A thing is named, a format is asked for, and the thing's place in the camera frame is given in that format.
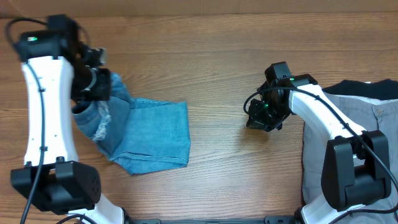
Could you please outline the light blue denim jeans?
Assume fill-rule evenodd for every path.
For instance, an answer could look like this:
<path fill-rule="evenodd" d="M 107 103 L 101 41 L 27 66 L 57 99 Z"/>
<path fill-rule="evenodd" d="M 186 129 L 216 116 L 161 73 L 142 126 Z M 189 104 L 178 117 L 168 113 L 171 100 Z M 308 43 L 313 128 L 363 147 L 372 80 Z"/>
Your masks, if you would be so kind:
<path fill-rule="evenodd" d="M 117 73 L 111 75 L 108 101 L 82 101 L 72 115 L 99 151 L 131 175 L 181 168 L 189 162 L 186 102 L 133 97 Z"/>

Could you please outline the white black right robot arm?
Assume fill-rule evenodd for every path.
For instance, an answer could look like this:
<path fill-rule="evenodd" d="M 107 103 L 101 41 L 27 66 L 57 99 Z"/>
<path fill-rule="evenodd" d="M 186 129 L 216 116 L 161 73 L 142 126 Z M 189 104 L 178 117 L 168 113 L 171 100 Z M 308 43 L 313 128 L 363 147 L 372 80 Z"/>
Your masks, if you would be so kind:
<path fill-rule="evenodd" d="M 354 213 L 395 213 L 369 209 L 388 198 L 397 179 L 390 171 L 387 137 L 367 131 L 343 114 L 309 74 L 293 76 L 286 62 L 271 64 L 266 81 L 244 102 L 246 126 L 280 130 L 291 114 L 300 116 L 325 143 L 321 187 L 316 200 L 292 216 L 270 216 L 265 223 L 336 223 Z"/>

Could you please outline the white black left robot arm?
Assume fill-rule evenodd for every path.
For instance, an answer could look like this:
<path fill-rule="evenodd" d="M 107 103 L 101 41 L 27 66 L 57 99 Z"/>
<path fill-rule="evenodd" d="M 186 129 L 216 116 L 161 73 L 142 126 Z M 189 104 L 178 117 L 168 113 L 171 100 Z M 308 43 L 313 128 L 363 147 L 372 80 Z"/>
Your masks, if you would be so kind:
<path fill-rule="evenodd" d="M 29 140 L 24 165 L 11 184 L 28 207 L 60 215 L 63 222 L 131 223 L 125 209 L 101 192 L 98 171 L 79 161 L 72 136 L 72 103 L 99 104 L 95 138 L 109 122 L 111 72 L 105 50 L 80 40 L 81 26 L 64 14 L 48 16 L 42 30 L 22 33 L 18 53 L 29 97 Z"/>

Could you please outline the grey folded cloth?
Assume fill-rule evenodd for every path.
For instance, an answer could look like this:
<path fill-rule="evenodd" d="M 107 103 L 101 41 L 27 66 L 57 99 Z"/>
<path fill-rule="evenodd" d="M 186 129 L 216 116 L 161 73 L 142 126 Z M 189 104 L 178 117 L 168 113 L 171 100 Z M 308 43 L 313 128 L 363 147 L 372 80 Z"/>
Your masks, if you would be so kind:
<path fill-rule="evenodd" d="M 349 119 L 367 131 L 380 130 L 389 143 L 390 170 L 397 179 L 397 100 L 377 100 L 361 96 L 343 96 L 325 93 Z M 305 204 L 314 201 L 322 192 L 321 174 L 326 146 L 305 123 L 303 130 L 303 184 Z M 391 195 L 365 207 L 387 210 L 397 203 L 397 191 L 392 184 Z M 354 213 L 337 223 L 397 223 L 397 211 L 390 214 Z"/>

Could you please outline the black folded garment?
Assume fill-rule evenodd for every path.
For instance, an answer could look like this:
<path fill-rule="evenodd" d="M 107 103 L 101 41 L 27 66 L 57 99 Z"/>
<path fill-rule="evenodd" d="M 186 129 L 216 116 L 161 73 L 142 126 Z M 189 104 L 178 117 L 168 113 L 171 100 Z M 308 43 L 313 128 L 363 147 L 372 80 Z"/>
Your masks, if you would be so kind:
<path fill-rule="evenodd" d="M 344 96 L 361 96 L 377 100 L 396 100 L 397 81 L 386 79 L 375 83 L 343 80 L 323 88 L 325 93 Z"/>

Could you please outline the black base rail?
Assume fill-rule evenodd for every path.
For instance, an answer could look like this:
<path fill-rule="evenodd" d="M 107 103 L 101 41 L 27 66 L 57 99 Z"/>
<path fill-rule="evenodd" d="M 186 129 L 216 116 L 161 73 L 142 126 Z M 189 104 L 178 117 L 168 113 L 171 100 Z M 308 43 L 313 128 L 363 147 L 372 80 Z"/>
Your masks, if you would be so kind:
<path fill-rule="evenodd" d="M 300 223 L 294 216 L 266 216 L 264 218 L 232 218 L 232 219 L 202 219 L 202 220 L 160 220 L 137 219 L 132 224 L 296 224 Z"/>

